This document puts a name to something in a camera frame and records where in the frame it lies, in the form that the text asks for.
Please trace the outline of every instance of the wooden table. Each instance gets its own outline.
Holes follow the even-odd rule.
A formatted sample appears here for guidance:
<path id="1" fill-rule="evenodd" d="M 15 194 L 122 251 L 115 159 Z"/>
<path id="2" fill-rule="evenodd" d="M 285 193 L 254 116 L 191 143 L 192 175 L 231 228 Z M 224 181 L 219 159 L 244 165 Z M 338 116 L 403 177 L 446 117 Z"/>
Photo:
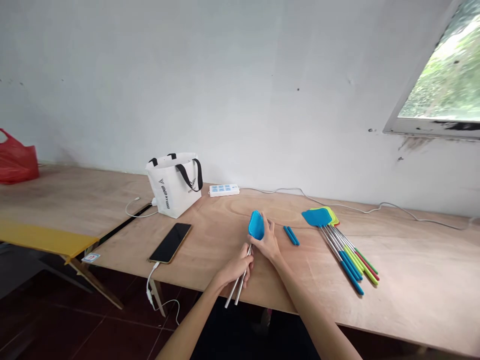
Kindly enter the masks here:
<path id="1" fill-rule="evenodd" d="M 8 220 L 67 232 L 65 240 L 71 239 L 71 234 L 98 239 L 128 218 L 124 210 L 129 201 L 137 196 L 142 198 L 131 205 L 133 213 L 153 197 L 144 175 L 65 166 L 44 166 L 40 175 L 36 180 L 0 186 L 3 223 Z M 316 207 L 316 203 L 302 196 L 245 189 L 240 190 L 240 195 L 210 198 L 207 188 L 205 184 L 203 197 L 179 219 L 163 215 L 135 219 L 95 250 L 101 256 L 94 264 L 146 278 L 152 269 L 147 258 L 173 224 L 190 223 L 192 230 L 172 263 L 162 264 L 153 278 L 203 291 L 215 272 L 246 241 L 252 211 L 264 210 L 278 224 L 275 233 L 286 261 L 338 324 L 480 356 L 480 226 L 457 231 L 412 221 L 395 208 L 366 215 L 333 207 L 341 221 L 340 229 L 379 271 L 378 288 L 365 278 L 361 284 L 365 296 L 359 298 L 319 231 L 308 226 L 301 216 L 302 211 Z M 372 208 L 343 204 L 364 210 Z M 413 213 L 458 226 L 466 222 L 456 216 Z M 300 247 L 291 244 L 281 225 L 293 228 Z M 29 245 L 35 248 L 36 238 L 29 234 Z M 97 284 L 98 280 L 88 278 L 91 273 L 82 264 L 76 266 L 90 283 Z M 226 288 L 223 295 L 229 292 Z M 241 300 L 296 312 L 275 269 L 258 252 Z"/>
<path id="2" fill-rule="evenodd" d="M 333 207 L 342 232 L 379 271 L 379 286 L 374 288 L 365 277 L 361 283 L 365 295 L 360 298 L 319 230 L 307 225 L 301 215 L 316 203 L 302 196 L 247 189 L 240 190 L 240 195 L 210 198 L 207 185 L 202 198 L 180 218 L 155 215 L 124 228 L 95 250 L 101 254 L 95 265 L 146 278 L 152 270 L 147 259 L 173 224 L 189 223 L 193 227 L 174 260 L 161 264 L 153 278 L 203 291 L 247 240 L 252 211 L 263 210 L 277 223 L 275 234 L 285 260 L 337 324 L 480 356 L 480 226 L 458 231 L 413 221 L 396 208 L 362 214 Z M 465 218 L 456 216 L 413 213 L 457 226 L 466 223 Z M 283 225 L 292 227 L 300 247 L 292 245 Z M 229 292 L 230 286 L 222 295 Z M 241 301 L 296 312 L 274 267 L 259 252 L 255 253 L 255 267 Z"/>
<path id="3" fill-rule="evenodd" d="M 60 255 L 122 309 L 120 300 L 75 256 L 129 219 L 125 205 L 138 196 L 130 207 L 133 213 L 152 200 L 146 176 L 42 166 L 38 179 L 0 185 L 0 241 Z"/>

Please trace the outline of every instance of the window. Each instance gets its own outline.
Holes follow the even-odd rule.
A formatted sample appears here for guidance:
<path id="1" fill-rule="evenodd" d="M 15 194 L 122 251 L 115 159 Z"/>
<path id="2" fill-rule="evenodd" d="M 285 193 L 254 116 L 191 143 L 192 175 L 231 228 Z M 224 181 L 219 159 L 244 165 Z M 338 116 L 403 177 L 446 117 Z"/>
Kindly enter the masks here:
<path id="1" fill-rule="evenodd" d="M 385 133 L 480 140 L 480 0 L 459 2 L 452 2 L 456 12 Z"/>

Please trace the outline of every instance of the yellow table edge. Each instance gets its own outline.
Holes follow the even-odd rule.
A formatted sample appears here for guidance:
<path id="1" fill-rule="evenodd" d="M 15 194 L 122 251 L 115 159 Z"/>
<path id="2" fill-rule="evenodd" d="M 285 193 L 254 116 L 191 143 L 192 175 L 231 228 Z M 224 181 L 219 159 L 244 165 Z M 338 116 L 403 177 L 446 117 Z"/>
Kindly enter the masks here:
<path id="1" fill-rule="evenodd" d="M 24 248 L 76 257 L 99 241 L 97 237 L 0 219 L 0 241 Z"/>

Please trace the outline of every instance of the smartphone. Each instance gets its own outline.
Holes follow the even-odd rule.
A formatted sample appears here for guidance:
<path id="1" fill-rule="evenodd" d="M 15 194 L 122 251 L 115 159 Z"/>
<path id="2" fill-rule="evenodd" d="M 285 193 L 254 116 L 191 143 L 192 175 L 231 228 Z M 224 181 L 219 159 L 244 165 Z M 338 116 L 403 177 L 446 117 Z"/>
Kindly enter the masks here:
<path id="1" fill-rule="evenodd" d="M 148 261 L 170 264 L 182 242 L 187 237 L 192 225 L 177 222 L 165 236 Z"/>

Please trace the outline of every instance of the electrical cable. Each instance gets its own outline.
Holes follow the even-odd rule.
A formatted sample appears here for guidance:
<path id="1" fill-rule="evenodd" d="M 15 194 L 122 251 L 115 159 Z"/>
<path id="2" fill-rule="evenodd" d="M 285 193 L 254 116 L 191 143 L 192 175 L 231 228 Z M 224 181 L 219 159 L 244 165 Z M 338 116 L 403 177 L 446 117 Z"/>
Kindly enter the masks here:
<path id="1" fill-rule="evenodd" d="M 157 211 L 155 211 L 154 213 L 151 213 L 151 214 L 149 214 L 149 215 L 143 215 L 143 216 L 135 216 L 135 215 L 132 215 L 131 213 L 129 213 L 129 212 L 127 211 L 127 209 L 128 209 L 128 207 L 129 207 L 129 205 L 130 205 L 131 203 L 133 203 L 134 201 L 137 201 L 137 200 L 140 200 L 140 197 L 136 197 L 135 199 L 133 199 L 132 201 L 130 201 L 130 202 L 125 206 L 125 214 L 127 214 L 128 216 L 131 216 L 132 218 L 148 218 L 149 216 L 152 216 L 152 215 L 155 215 L 155 214 L 158 213 L 158 210 L 157 210 Z"/>
<path id="2" fill-rule="evenodd" d="M 311 198 L 310 196 L 307 196 L 305 195 L 304 191 L 299 188 L 299 187 L 279 187 L 278 189 L 276 190 L 273 190 L 273 191 L 265 191 L 265 190 L 260 190 L 260 189 L 257 189 L 257 188 L 254 188 L 254 187 L 239 187 L 239 189 L 251 189 L 251 190 L 256 190 L 258 192 L 261 192 L 261 193 L 264 193 L 264 194 L 273 194 L 273 193 L 276 193 L 278 192 L 279 190 L 300 190 L 300 192 L 302 193 L 302 195 L 314 202 L 316 202 L 317 204 L 320 204 L 320 205 L 323 205 L 323 206 L 328 206 L 328 207 L 333 207 L 333 206 L 340 206 L 340 207 L 344 207 L 344 208 L 347 208 L 347 209 L 351 209 L 351 210 L 355 210 L 355 211 L 358 211 L 358 212 L 361 212 L 361 213 L 364 213 L 364 214 L 370 214 L 370 213 L 373 213 L 374 211 L 378 211 L 382 208 L 383 205 L 391 205 L 393 207 L 396 207 L 404 212 L 406 212 L 408 215 L 410 215 L 412 218 L 415 219 L 415 221 L 420 221 L 420 222 L 427 222 L 427 223 L 434 223 L 434 224 L 438 224 L 438 225 L 443 225 L 445 227 L 448 227 L 448 228 L 451 228 L 451 229 L 455 229 L 455 230 L 466 230 L 470 227 L 470 225 L 472 225 L 472 223 L 476 220 L 476 219 L 480 219 L 480 217 L 478 216 L 474 216 L 474 217 L 471 217 L 466 226 L 465 227 L 456 227 L 456 226 L 453 226 L 453 225 L 449 225 L 449 224 L 446 224 L 446 223 L 443 223 L 443 222 L 440 222 L 440 221 L 436 221 L 436 220 L 430 220 L 430 219 L 419 219 L 418 217 L 416 217 L 415 215 L 413 215 L 411 212 L 405 210 L 403 207 L 400 207 L 398 205 L 395 205 L 391 202 L 386 202 L 386 201 L 383 201 L 381 202 L 380 204 L 378 204 L 378 207 L 376 208 L 373 208 L 369 211 L 363 211 L 363 210 L 360 210 L 360 209 L 357 209 L 357 208 L 354 208 L 354 207 L 350 207 L 350 206 L 347 206 L 347 205 L 342 205 L 342 204 L 324 204 L 318 200 L 315 200 L 314 198 Z"/>
<path id="3" fill-rule="evenodd" d="M 150 275 L 148 275 L 148 279 L 146 280 L 146 297 L 148 298 L 148 301 L 150 302 L 151 307 L 153 308 L 153 311 L 159 310 L 160 307 L 163 307 L 165 304 L 168 304 L 169 302 L 172 302 L 172 301 L 176 302 L 178 304 L 178 308 L 176 310 L 175 321 L 176 321 L 176 324 L 180 326 L 179 324 L 180 303 L 177 299 L 165 301 L 163 304 L 159 303 L 158 308 L 155 308 L 154 300 L 152 299 L 152 292 L 149 289 L 149 283 L 150 283 L 150 278 L 152 277 L 152 274 L 154 273 L 155 269 L 159 267 L 159 265 L 160 263 L 156 262 L 155 265 L 153 265 L 153 268 L 151 269 Z"/>

